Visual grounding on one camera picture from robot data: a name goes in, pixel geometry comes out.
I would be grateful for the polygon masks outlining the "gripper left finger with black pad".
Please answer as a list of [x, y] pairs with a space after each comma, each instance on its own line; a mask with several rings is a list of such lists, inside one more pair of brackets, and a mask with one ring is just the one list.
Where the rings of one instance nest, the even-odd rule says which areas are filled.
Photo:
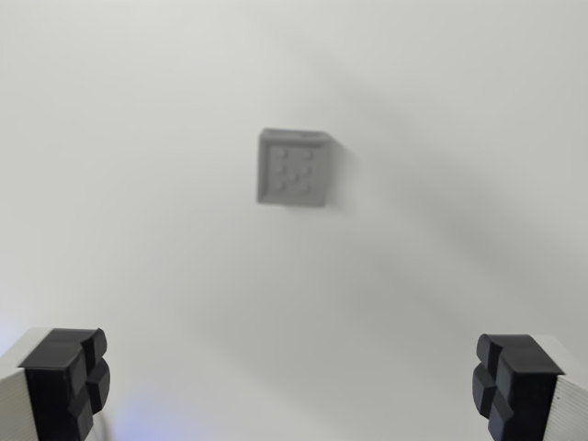
[[107, 440], [100, 329], [33, 327], [1, 355], [3, 440]]

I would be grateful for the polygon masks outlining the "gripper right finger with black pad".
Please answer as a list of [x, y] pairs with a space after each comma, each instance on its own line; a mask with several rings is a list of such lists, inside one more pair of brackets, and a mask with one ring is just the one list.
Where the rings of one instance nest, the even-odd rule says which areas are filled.
[[472, 398], [494, 440], [585, 440], [587, 365], [555, 337], [482, 334]]

